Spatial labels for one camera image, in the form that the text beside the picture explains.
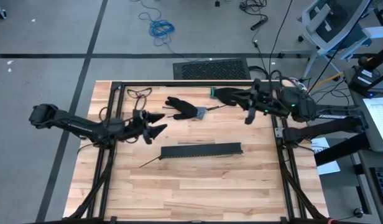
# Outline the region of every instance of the wooden table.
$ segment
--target wooden table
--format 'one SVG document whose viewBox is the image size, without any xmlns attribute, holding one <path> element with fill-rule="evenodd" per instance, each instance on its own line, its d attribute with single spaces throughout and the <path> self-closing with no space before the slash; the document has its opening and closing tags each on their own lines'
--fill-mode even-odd
<svg viewBox="0 0 383 224">
<path fill-rule="evenodd" d="M 142 90 L 148 84 L 129 88 Z M 100 109 L 108 104 L 110 86 L 111 81 L 96 82 L 88 119 L 99 121 Z M 209 94 L 207 87 L 153 86 L 145 109 L 167 115 L 178 113 L 162 108 L 168 96 L 195 106 L 221 105 L 218 100 L 210 99 Z M 124 100 L 122 111 L 128 118 L 136 101 L 127 94 Z M 168 127 L 153 144 L 146 145 L 143 139 L 135 144 L 120 142 L 111 175 L 105 220 L 110 216 L 117 216 L 118 220 L 156 221 L 278 221 L 279 217 L 286 217 L 287 207 L 270 116 L 256 113 L 252 125 L 244 124 L 245 117 L 246 112 L 238 106 L 209 111 L 202 121 L 177 121 L 165 117 L 155 125 L 168 124 Z M 303 124 L 292 120 L 288 124 L 303 127 Z M 139 168 L 157 157 L 162 146 L 226 142 L 241 142 L 244 156 L 163 159 Z M 328 216 L 313 153 L 302 148 L 294 152 L 303 191 L 316 208 Z M 79 153 L 64 217 L 71 215 L 90 191 L 97 154 L 97 148 L 93 147 L 86 147 Z M 293 191 L 292 199 L 298 216 Z M 96 201 L 95 211 L 99 208 L 100 195 Z"/>
</svg>

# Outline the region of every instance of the black cable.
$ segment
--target black cable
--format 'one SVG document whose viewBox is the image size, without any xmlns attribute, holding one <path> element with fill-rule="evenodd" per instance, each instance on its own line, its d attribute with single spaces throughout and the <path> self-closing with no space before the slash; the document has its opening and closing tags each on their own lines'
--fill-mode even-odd
<svg viewBox="0 0 383 224">
<path fill-rule="evenodd" d="M 262 59 L 262 64 L 264 65 L 264 68 L 261 68 L 261 67 L 259 67 L 259 66 L 255 66 L 255 65 L 253 65 L 253 66 L 249 66 L 249 67 L 248 67 L 248 70 L 249 70 L 249 71 L 262 72 L 263 74 L 265 74 L 265 79 L 269 79 L 269 74 L 268 74 L 267 71 L 266 71 L 266 68 L 265 68 L 265 64 L 264 64 L 263 59 Z"/>
<path fill-rule="evenodd" d="M 367 4 L 367 6 L 365 6 L 363 12 L 366 11 L 366 9 L 369 7 L 370 4 Z M 323 76 L 325 70 L 328 68 L 328 66 L 330 65 L 331 61 L 334 59 L 335 55 L 338 53 L 338 51 L 343 47 L 343 43 L 345 42 L 345 40 L 349 37 L 349 34 L 352 33 L 352 30 L 356 27 L 356 25 L 359 23 L 361 19 L 361 15 L 359 16 L 359 18 L 357 19 L 357 21 L 353 24 L 352 26 L 352 29 L 349 30 L 348 34 L 346 34 L 345 38 L 341 41 L 341 43 L 338 45 L 338 47 L 336 48 L 335 50 L 335 53 L 331 56 L 331 58 L 329 59 L 328 63 L 326 64 L 326 67 L 324 67 L 323 71 L 320 73 L 320 75 L 318 76 L 318 78 L 316 79 L 316 81 L 314 82 L 313 86 L 310 88 L 310 90 L 308 91 L 308 93 L 311 92 L 311 90 L 315 87 L 315 85 L 317 84 L 317 82 L 319 81 L 319 79 Z"/>
<path fill-rule="evenodd" d="M 261 72 L 264 72 L 265 75 L 266 75 L 266 78 L 267 78 L 267 77 L 269 76 L 269 74 L 267 73 L 267 70 L 266 70 L 266 66 L 265 66 L 264 58 L 262 57 L 262 52 L 261 52 L 261 50 L 260 50 L 260 48 L 259 48 L 258 43 L 255 43 L 255 42 L 254 42 L 254 44 L 256 44 L 256 47 L 258 48 L 259 56 L 260 56 L 260 58 L 261 58 L 262 65 L 263 65 L 263 67 L 264 67 L 264 70 L 261 71 Z"/>
<path fill-rule="evenodd" d="M 128 140 L 125 140 L 128 144 L 134 144 L 135 142 L 137 142 L 137 140 L 139 140 L 139 137 L 136 137 L 134 141 L 128 141 Z"/>
<path fill-rule="evenodd" d="M 284 16 L 284 19 L 283 19 L 283 22 L 281 23 L 281 26 L 279 28 L 279 31 L 277 32 L 277 35 L 276 35 L 276 39 L 274 40 L 274 45 L 273 45 L 273 48 L 272 48 L 272 51 L 270 53 L 270 56 L 269 56 L 269 86 L 270 86 L 270 94 L 272 95 L 273 94 L 273 86 L 272 86 L 272 79 L 271 79 L 271 72 L 270 72 L 270 67 L 272 65 L 272 55 L 273 55 L 273 51 L 276 47 L 276 43 L 277 43 L 277 39 L 279 38 L 279 35 L 280 35 L 280 32 L 281 32 L 281 28 L 283 28 L 283 25 L 284 25 L 284 22 L 287 18 L 287 15 L 288 15 L 288 12 L 290 11 L 290 8 L 291 8 L 291 4 L 292 4 L 292 1 L 290 1 L 290 4 L 288 5 L 288 9 L 287 9 L 287 12 L 285 13 L 285 16 Z"/>
<path fill-rule="evenodd" d="M 346 218 L 340 218 L 340 219 L 337 219 L 337 221 L 341 221 L 341 220 L 345 220 L 345 219 L 349 219 L 349 218 L 354 218 L 356 217 L 355 215 L 351 216 L 351 217 L 346 217 Z"/>
<path fill-rule="evenodd" d="M 107 108 L 108 108 L 108 107 L 105 106 L 104 108 L 101 108 L 101 109 L 100 109 L 100 111 L 99 111 L 99 119 L 100 119 L 100 121 L 104 121 L 104 119 L 102 119 L 102 112 L 103 112 L 104 109 L 107 109 Z"/>
<path fill-rule="evenodd" d="M 315 152 L 313 149 L 305 147 L 305 146 L 298 145 L 298 147 L 301 147 L 302 149 L 308 149 L 309 151 Z"/>
<path fill-rule="evenodd" d="M 140 102 L 140 100 L 141 100 L 142 98 L 144 98 L 145 101 L 144 101 L 144 103 L 143 103 L 142 108 L 139 109 L 139 110 L 143 110 L 143 109 L 144 109 L 144 107 L 145 107 L 146 104 L 147 104 L 147 97 L 148 97 L 151 93 L 152 93 L 152 89 L 151 89 L 151 87 L 146 88 L 146 89 L 144 89 L 144 90 L 139 90 L 139 91 L 135 91 L 135 90 L 127 89 L 127 94 L 128 94 L 128 96 L 130 96 L 130 97 L 133 98 L 133 99 L 137 99 L 137 100 L 136 100 L 136 103 L 135 103 L 135 107 L 134 107 L 135 110 L 136 110 L 136 108 L 137 108 L 138 103 Z"/>
<path fill-rule="evenodd" d="M 79 148 L 78 151 L 77 151 L 77 155 L 78 153 L 80 153 L 80 151 L 85 148 L 85 147 L 88 147 L 88 146 L 92 146 L 94 143 L 91 143 L 91 144 L 87 144 L 87 145 L 84 145 L 83 147 Z"/>
<path fill-rule="evenodd" d="M 334 93 L 333 93 L 333 91 L 335 91 L 335 92 L 337 92 L 337 93 L 340 93 L 340 94 L 342 94 L 343 96 L 337 96 L 337 95 L 335 95 Z M 348 101 L 348 106 L 350 105 L 350 101 L 349 101 L 349 96 L 351 96 L 351 95 L 346 95 L 345 93 L 343 93 L 342 91 L 339 91 L 339 90 L 333 90 L 333 91 L 331 91 L 330 93 L 331 93 L 331 95 L 333 95 L 333 96 L 335 96 L 335 97 L 338 97 L 338 98 L 346 98 L 346 100 Z"/>
<path fill-rule="evenodd" d="M 283 25 L 284 25 L 284 22 L 285 22 L 285 20 L 286 20 L 286 18 L 287 18 L 288 12 L 290 11 L 292 1 L 293 1 L 293 0 L 291 0 L 291 1 L 290 1 L 290 4 L 288 5 L 287 12 L 285 13 L 283 22 L 281 23 L 280 29 L 279 29 L 279 31 L 278 31 L 278 33 L 277 33 L 277 35 L 276 35 L 276 39 L 274 40 L 273 49 L 272 49 L 272 51 L 271 51 L 271 53 L 270 53 L 270 56 L 269 56 L 269 74 L 270 74 L 270 66 L 272 65 L 272 63 L 271 63 L 271 61 L 272 61 L 272 54 L 273 54 L 274 48 L 275 48 L 275 46 L 276 46 L 277 39 L 279 38 L 281 28 L 283 28 Z"/>
<path fill-rule="evenodd" d="M 337 84 L 330 85 L 330 86 L 327 86 L 327 87 L 322 88 L 322 89 L 320 89 L 320 90 L 317 90 L 317 91 L 313 92 L 313 93 L 311 94 L 311 96 L 314 96 L 314 95 L 316 95 L 317 93 L 326 93 L 326 92 L 328 92 L 328 91 L 324 91 L 325 89 L 330 88 L 330 87 L 334 87 L 334 86 L 336 86 L 336 85 L 337 85 Z"/>
<path fill-rule="evenodd" d="M 240 2 L 239 8 L 246 14 L 249 14 L 252 16 L 260 16 L 261 19 L 262 17 L 265 17 L 266 19 L 268 19 L 267 15 L 261 13 L 261 9 L 263 7 L 266 7 L 266 5 L 267 5 L 267 0 L 245 0 L 243 2 Z"/>
<path fill-rule="evenodd" d="M 324 96 L 326 96 L 327 94 L 329 94 L 329 93 L 331 93 L 333 90 L 335 90 L 341 83 L 342 83 L 342 82 L 339 82 L 338 84 L 335 85 L 335 87 L 334 87 L 332 90 L 330 90 L 330 91 L 326 92 L 325 94 L 323 94 L 323 96 L 321 96 L 321 98 L 320 98 L 318 101 L 316 101 L 316 103 L 318 103 L 320 100 L 322 100 L 322 99 L 324 98 Z"/>
</svg>

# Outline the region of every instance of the wire bundle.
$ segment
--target wire bundle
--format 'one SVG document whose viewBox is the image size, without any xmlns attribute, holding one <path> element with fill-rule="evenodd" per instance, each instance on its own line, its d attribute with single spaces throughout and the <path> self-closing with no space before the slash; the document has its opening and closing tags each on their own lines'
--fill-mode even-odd
<svg viewBox="0 0 383 224">
<path fill-rule="evenodd" d="M 314 96 L 315 94 L 318 94 L 318 93 L 324 93 L 323 96 L 321 96 L 321 98 L 319 100 L 316 101 L 316 103 L 318 103 L 319 101 L 321 101 L 327 94 L 331 94 L 335 97 L 338 97 L 338 98 L 346 98 L 346 100 L 348 101 L 348 106 L 350 105 L 350 101 L 349 101 L 349 96 L 350 95 L 347 95 L 345 94 L 344 92 L 342 92 L 342 90 L 347 90 L 348 88 L 342 88 L 342 89 L 338 89 L 337 90 L 337 87 L 339 87 L 340 84 L 342 84 L 342 82 L 339 82 L 338 84 L 336 85 L 330 85 L 328 87 L 325 87 L 325 88 L 322 88 L 314 93 L 312 93 L 311 95 Z M 327 88 L 330 88 L 330 87 L 333 87 L 331 90 L 328 90 L 328 91 L 324 91 L 325 89 Z M 342 96 L 339 96 L 339 95 L 335 95 L 334 92 L 337 92 L 337 93 L 340 93 L 342 94 Z"/>
<path fill-rule="evenodd" d="M 243 2 L 240 2 L 239 8 L 246 14 L 250 14 L 253 16 L 263 16 L 267 19 L 267 15 L 261 14 L 261 9 L 263 7 L 266 7 L 266 5 L 267 0 L 245 0 Z"/>
<path fill-rule="evenodd" d="M 157 18 L 155 18 L 155 19 L 152 19 L 152 17 L 150 16 L 150 13 L 148 13 L 148 12 L 141 12 L 138 15 L 138 18 L 140 20 L 150 22 L 149 34 L 150 34 L 150 36 L 152 36 L 154 38 L 154 40 L 153 40 L 154 46 L 161 47 L 163 45 L 166 45 L 167 48 L 169 49 L 169 51 L 171 51 L 171 53 L 173 53 L 175 55 L 179 55 L 189 62 L 196 62 L 196 61 L 201 60 L 201 59 L 206 60 L 205 58 L 198 58 L 196 60 L 189 60 L 183 54 L 174 52 L 171 49 L 171 47 L 169 46 L 169 44 L 172 42 L 171 34 L 173 32 L 175 32 L 175 26 L 172 23 L 170 23 L 168 20 L 161 19 L 162 13 L 161 13 L 160 9 L 157 9 L 156 7 L 146 6 L 142 0 L 131 0 L 131 1 L 132 2 L 138 2 L 139 1 L 144 8 L 153 9 L 159 13 L 159 16 L 157 16 Z"/>
</svg>

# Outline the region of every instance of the metal rod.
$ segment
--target metal rod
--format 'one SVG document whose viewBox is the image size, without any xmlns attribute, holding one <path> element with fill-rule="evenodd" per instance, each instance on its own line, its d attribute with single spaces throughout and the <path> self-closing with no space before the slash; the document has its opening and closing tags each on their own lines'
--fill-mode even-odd
<svg viewBox="0 0 383 224">
<path fill-rule="evenodd" d="M 120 85 L 118 89 L 119 89 L 119 96 L 118 96 L 118 103 L 117 103 L 117 110 L 116 110 L 116 118 L 119 118 L 121 116 L 122 102 L 124 100 L 124 92 L 125 92 L 124 85 Z M 104 214 L 106 212 L 106 205 L 107 205 L 107 199 L 108 199 L 108 194 L 109 194 L 109 186 L 110 186 L 110 179 L 111 179 L 111 171 L 113 169 L 114 159 L 115 159 L 115 156 L 116 156 L 115 155 L 116 147 L 117 147 L 117 143 L 114 143 L 114 146 L 109 151 L 108 161 L 111 160 L 112 161 L 112 165 L 109 167 L 108 178 L 104 182 L 104 186 L 103 186 L 102 198 L 101 198 L 101 203 L 100 203 L 100 208 L 99 208 L 99 217 L 100 218 L 104 218 Z"/>
<path fill-rule="evenodd" d="M 286 119 L 282 118 L 281 122 L 282 122 L 283 128 L 288 127 Z M 289 145 L 286 145 L 286 149 L 287 149 L 288 157 L 290 160 L 290 168 L 291 168 L 292 177 L 296 181 L 297 185 L 300 187 L 297 163 L 295 162 L 295 156 L 293 154 L 293 149 Z M 297 200 L 298 200 L 299 214 L 300 214 L 301 218 L 307 218 L 305 206 L 303 206 L 303 203 L 299 197 L 297 197 Z"/>
<path fill-rule="evenodd" d="M 103 155 L 104 155 L 104 149 L 99 148 L 98 158 L 96 160 L 95 174 L 93 175 L 92 186 L 95 186 L 98 179 L 99 179 L 99 176 L 100 176 L 100 173 L 102 170 Z M 87 218 L 93 217 L 93 210 L 94 209 L 95 209 L 95 198 L 92 199 L 91 204 L 88 207 L 88 211 L 86 212 Z"/>
<path fill-rule="evenodd" d="M 274 129 L 278 128 L 279 126 L 277 124 L 276 117 L 273 115 L 271 117 L 272 117 L 272 124 L 273 124 L 273 133 L 274 133 L 275 132 Z M 284 160 L 284 155 L 283 155 L 283 147 L 282 147 L 281 139 L 278 139 L 275 137 L 275 142 L 276 142 L 276 148 L 277 148 L 277 156 L 279 158 L 279 166 L 280 166 L 280 172 L 281 172 L 281 179 L 282 179 L 282 183 L 283 183 L 285 204 L 287 205 L 288 218 L 295 218 L 295 214 L 293 212 L 293 206 L 292 206 L 290 186 L 288 186 L 287 180 L 282 175 L 282 169 L 283 169 L 282 163 L 285 162 L 285 160 Z"/>
<path fill-rule="evenodd" d="M 110 117 L 111 117 L 111 112 L 113 110 L 114 96 L 115 96 L 115 90 L 110 90 L 109 102 L 108 102 L 107 111 L 106 111 L 106 119 L 110 119 Z M 104 159 L 104 149 L 99 148 L 98 158 L 96 159 L 95 173 L 93 175 L 92 186 L 96 185 L 96 183 L 100 177 L 103 159 Z M 90 206 L 88 207 L 88 211 L 86 212 L 87 218 L 93 217 L 93 212 L 94 212 L 93 210 L 95 209 L 95 200 L 96 199 L 93 198 Z"/>
<path fill-rule="evenodd" d="M 198 81 L 198 82 L 189 82 L 188 80 L 184 81 L 173 81 L 173 82 L 123 82 L 122 84 L 126 86 L 167 86 L 167 87 L 185 87 L 185 86 L 252 86 L 253 81 L 250 80 L 236 80 L 231 82 L 224 81 Z M 261 82 L 261 88 L 269 89 L 269 82 Z M 278 89 L 280 87 L 280 82 L 278 80 L 272 80 L 273 89 Z"/>
</svg>

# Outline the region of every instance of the white paper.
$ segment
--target white paper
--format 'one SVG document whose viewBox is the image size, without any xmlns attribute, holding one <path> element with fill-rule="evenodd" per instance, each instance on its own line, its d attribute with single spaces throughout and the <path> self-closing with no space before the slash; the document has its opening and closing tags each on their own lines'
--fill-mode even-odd
<svg viewBox="0 0 383 224">
<path fill-rule="evenodd" d="M 374 120 L 379 134 L 383 139 L 383 97 L 374 99 L 363 99 L 363 101 L 364 104 L 366 104 L 368 112 L 370 112 L 372 120 Z"/>
<path fill-rule="evenodd" d="M 314 150 L 315 154 L 323 150 L 328 149 L 330 146 L 326 138 L 315 138 L 311 140 L 311 148 Z M 318 175 L 330 174 L 333 172 L 339 172 L 341 169 L 338 166 L 336 161 L 329 162 L 317 167 Z"/>
</svg>

